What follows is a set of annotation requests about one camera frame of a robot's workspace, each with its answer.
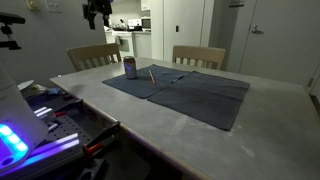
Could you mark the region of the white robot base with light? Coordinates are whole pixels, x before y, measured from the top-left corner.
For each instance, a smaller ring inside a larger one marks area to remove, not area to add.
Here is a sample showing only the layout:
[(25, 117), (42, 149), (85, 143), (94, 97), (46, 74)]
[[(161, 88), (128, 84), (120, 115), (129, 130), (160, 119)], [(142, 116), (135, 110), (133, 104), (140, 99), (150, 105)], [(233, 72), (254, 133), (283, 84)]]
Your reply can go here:
[(0, 64), (0, 173), (22, 164), (42, 142), (48, 127), (22, 96), (15, 81)]

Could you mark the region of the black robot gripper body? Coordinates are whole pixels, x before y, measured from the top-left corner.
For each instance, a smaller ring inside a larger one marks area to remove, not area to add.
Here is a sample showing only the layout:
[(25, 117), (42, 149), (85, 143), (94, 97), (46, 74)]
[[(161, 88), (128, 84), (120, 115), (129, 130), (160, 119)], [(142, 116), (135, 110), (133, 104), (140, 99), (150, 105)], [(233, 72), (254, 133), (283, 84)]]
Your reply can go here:
[(83, 17), (88, 21), (89, 28), (95, 29), (95, 16), (102, 15), (103, 24), (109, 26), (109, 17), (112, 14), (111, 2), (109, 0), (87, 0), (82, 5)]

